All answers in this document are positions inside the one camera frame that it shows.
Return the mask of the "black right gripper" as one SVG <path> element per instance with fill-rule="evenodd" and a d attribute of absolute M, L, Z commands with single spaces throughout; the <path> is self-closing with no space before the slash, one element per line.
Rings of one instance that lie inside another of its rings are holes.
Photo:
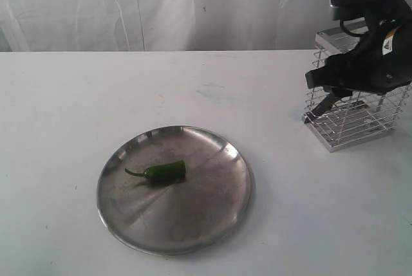
<path fill-rule="evenodd" d="M 349 52 L 328 57 L 305 74 L 309 89 L 323 87 L 327 99 L 351 97 L 353 91 L 387 93 L 411 82 L 411 7 L 405 0 L 366 8 L 368 31 Z M 339 21 L 345 33 L 344 22 Z"/>

